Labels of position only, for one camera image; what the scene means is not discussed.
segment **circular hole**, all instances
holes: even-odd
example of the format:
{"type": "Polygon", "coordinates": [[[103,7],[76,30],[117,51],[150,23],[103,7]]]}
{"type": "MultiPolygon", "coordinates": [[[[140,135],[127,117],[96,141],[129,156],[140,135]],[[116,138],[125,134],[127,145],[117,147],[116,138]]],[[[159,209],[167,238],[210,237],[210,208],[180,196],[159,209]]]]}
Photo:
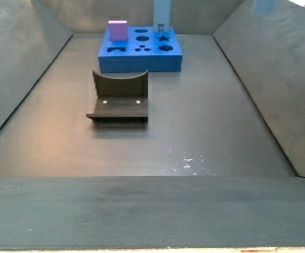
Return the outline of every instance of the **circular hole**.
{"type": "Polygon", "coordinates": [[[162,50],[162,51],[171,51],[172,50],[172,46],[164,44],[164,45],[160,45],[158,47],[158,49],[162,50]]]}
{"type": "Polygon", "coordinates": [[[146,37],[146,36],[139,36],[139,37],[136,37],[136,41],[139,41],[139,42],[146,42],[148,39],[150,39],[150,38],[146,37]]]}
{"type": "Polygon", "coordinates": [[[135,32],[139,33],[139,34],[142,34],[142,33],[146,33],[147,30],[144,30],[144,29],[136,29],[135,32]]]}

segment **gray wall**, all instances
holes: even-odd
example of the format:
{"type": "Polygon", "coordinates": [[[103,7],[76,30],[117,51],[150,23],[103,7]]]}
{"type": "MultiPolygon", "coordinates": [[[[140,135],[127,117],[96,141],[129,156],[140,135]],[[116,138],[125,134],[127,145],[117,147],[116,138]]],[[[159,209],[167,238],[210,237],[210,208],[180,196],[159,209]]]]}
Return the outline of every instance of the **gray wall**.
{"type": "Polygon", "coordinates": [[[0,0],[0,126],[69,36],[69,29],[41,2],[0,0]]]}
{"type": "Polygon", "coordinates": [[[214,34],[263,119],[305,176],[305,9],[278,1],[270,16],[246,0],[214,34]]]}
{"type": "MultiPolygon", "coordinates": [[[[107,21],[152,24],[152,0],[43,0],[75,33],[100,34],[107,21]]],[[[172,0],[171,25],[178,34],[212,34],[243,0],[172,0]]]]}

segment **bin floor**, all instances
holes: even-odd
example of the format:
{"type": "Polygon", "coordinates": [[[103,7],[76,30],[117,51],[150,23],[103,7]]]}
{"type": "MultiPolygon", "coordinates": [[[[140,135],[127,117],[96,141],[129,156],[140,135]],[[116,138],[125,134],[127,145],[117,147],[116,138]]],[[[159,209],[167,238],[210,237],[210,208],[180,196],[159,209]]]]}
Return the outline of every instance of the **bin floor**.
{"type": "Polygon", "coordinates": [[[91,122],[100,40],[73,36],[1,128],[0,177],[295,176],[210,36],[179,36],[182,72],[150,74],[146,125],[91,122]]]}

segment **blue shape sorter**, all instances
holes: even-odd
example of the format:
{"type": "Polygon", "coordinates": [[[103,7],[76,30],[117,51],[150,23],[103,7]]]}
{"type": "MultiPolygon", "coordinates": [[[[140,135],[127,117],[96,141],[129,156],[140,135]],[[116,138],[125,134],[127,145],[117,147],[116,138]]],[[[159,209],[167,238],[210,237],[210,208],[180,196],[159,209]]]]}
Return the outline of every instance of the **blue shape sorter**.
{"type": "Polygon", "coordinates": [[[128,27],[128,39],[113,42],[107,29],[97,60],[101,73],[180,71],[182,51],[174,29],[154,32],[152,27],[128,27]]]}

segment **pink block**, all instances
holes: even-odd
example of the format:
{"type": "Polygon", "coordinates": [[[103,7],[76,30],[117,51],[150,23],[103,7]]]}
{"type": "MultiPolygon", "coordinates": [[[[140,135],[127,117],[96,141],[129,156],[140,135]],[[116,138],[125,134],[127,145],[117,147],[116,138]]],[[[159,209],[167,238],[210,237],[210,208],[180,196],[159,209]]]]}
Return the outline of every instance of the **pink block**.
{"type": "Polygon", "coordinates": [[[108,21],[109,40],[125,41],[127,36],[127,21],[108,21]]]}

